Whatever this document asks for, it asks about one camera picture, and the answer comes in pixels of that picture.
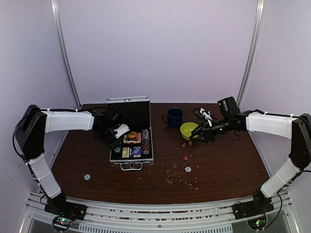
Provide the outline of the yellow round button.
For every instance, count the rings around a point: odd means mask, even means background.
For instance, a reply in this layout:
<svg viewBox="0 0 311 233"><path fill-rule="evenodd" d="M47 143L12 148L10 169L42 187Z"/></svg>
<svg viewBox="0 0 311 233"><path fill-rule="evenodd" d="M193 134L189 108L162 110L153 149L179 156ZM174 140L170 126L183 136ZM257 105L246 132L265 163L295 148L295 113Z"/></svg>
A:
<svg viewBox="0 0 311 233"><path fill-rule="evenodd" d="M137 133L135 131L131 131L127 134L127 137L129 138L136 138L136 136L137 136Z"/></svg>

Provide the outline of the silver aluminium poker case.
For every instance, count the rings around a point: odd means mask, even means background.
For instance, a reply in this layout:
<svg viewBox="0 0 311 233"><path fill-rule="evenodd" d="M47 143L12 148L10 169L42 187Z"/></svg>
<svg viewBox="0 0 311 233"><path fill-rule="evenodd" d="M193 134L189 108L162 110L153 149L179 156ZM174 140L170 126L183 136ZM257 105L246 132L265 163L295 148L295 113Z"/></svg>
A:
<svg viewBox="0 0 311 233"><path fill-rule="evenodd" d="M110 150L109 161L122 171L140 171L154 162L151 107L149 96L108 98L106 105L122 112L123 132L117 146Z"/></svg>

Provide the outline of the red white card deck box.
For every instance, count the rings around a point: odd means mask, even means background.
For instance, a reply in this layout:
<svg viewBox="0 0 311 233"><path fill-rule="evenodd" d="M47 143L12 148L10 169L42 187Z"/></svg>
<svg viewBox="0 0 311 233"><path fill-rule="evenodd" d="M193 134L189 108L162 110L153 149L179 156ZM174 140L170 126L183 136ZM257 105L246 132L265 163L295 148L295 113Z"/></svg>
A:
<svg viewBox="0 0 311 233"><path fill-rule="evenodd" d="M140 144L141 143L141 133L137 133L136 138L129 138L127 134L123 137L123 144L132 145L132 144Z"/></svg>

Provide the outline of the blue gold card deck box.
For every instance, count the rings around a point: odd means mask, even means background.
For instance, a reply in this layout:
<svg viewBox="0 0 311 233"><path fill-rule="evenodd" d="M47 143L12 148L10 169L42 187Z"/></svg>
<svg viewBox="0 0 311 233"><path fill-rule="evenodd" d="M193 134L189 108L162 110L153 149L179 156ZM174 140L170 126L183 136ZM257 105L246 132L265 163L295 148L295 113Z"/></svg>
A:
<svg viewBox="0 0 311 233"><path fill-rule="evenodd" d="M122 149L122 158L130 158L130 159L140 158L141 156L134 156L132 154L133 148L141 148L141 147L124 147Z"/></svg>

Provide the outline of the purple round button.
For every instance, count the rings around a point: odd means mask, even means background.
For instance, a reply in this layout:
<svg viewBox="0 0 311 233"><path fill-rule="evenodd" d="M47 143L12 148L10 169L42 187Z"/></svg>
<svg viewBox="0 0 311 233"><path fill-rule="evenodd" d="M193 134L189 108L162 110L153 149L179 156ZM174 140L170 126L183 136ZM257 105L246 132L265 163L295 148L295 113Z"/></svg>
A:
<svg viewBox="0 0 311 233"><path fill-rule="evenodd" d="M134 156L141 156L141 148L133 148L133 150L132 150L132 154L134 155Z"/></svg>

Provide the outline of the black red poker chip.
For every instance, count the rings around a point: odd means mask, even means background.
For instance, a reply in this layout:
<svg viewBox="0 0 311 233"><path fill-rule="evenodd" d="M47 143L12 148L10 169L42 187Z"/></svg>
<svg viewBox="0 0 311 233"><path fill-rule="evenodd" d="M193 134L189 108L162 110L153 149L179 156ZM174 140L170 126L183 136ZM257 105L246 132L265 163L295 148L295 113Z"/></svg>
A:
<svg viewBox="0 0 311 233"><path fill-rule="evenodd" d="M192 172L192 167L191 166L186 166L186 167L184 167L183 171L186 174L190 174Z"/></svg>

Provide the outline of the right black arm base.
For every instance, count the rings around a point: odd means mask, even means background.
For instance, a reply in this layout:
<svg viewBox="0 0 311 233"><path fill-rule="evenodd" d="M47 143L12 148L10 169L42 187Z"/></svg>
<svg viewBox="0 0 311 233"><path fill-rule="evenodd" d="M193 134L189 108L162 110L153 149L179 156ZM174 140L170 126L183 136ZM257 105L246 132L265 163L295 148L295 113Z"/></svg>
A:
<svg viewBox="0 0 311 233"><path fill-rule="evenodd" d="M233 214L235 219L249 218L264 214L274 210L272 198L266 197L260 190L253 194L253 200L247 202L236 202L233 206Z"/></svg>

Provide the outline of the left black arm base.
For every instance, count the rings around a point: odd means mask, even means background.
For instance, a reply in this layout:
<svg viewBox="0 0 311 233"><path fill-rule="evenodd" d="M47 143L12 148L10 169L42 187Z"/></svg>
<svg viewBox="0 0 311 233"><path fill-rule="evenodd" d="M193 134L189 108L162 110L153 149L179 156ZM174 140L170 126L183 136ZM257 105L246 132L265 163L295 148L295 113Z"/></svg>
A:
<svg viewBox="0 0 311 233"><path fill-rule="evenodd" d="M74 202L68 202L65 198L48 198L44 210L45 212L57 216L63 216L72 220L84 220L87 206Z"/></svg>

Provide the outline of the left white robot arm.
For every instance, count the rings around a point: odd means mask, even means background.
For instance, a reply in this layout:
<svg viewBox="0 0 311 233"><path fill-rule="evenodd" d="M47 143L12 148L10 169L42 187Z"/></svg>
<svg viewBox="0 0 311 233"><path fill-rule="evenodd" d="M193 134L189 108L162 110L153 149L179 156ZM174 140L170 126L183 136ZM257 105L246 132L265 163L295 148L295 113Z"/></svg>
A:
<svg viewBox="0 0 311 233"><path fill-rule="evenodd" d="M110 149L130 132L125 113L113 107L87 109L50 109L29 105L13 131L16 153L29 167L34 180L48 198L51 208L60 216L70 205L59 197L62 189L52 173L52 164L70 131L90 131L97 141Z"/></svg>

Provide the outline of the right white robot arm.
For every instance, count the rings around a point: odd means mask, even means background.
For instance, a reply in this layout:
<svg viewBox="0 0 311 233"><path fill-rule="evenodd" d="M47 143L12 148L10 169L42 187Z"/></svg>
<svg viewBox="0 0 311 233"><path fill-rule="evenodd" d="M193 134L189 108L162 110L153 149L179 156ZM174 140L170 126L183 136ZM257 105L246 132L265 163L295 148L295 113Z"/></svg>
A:
<svg viewBox="0 0 311 233"><path fill-rule="evenodd" d="M289 186L311 163L311 116L282 115L260 110L240 112L238 108L223 110L216 119L203 108L194 108L193 114L202 120L190 134L190 139L213 142L216 136L228 132L247 132L266 168L269 179L253 194L249 210L260 214L271 202L271 197Z"/></svg>

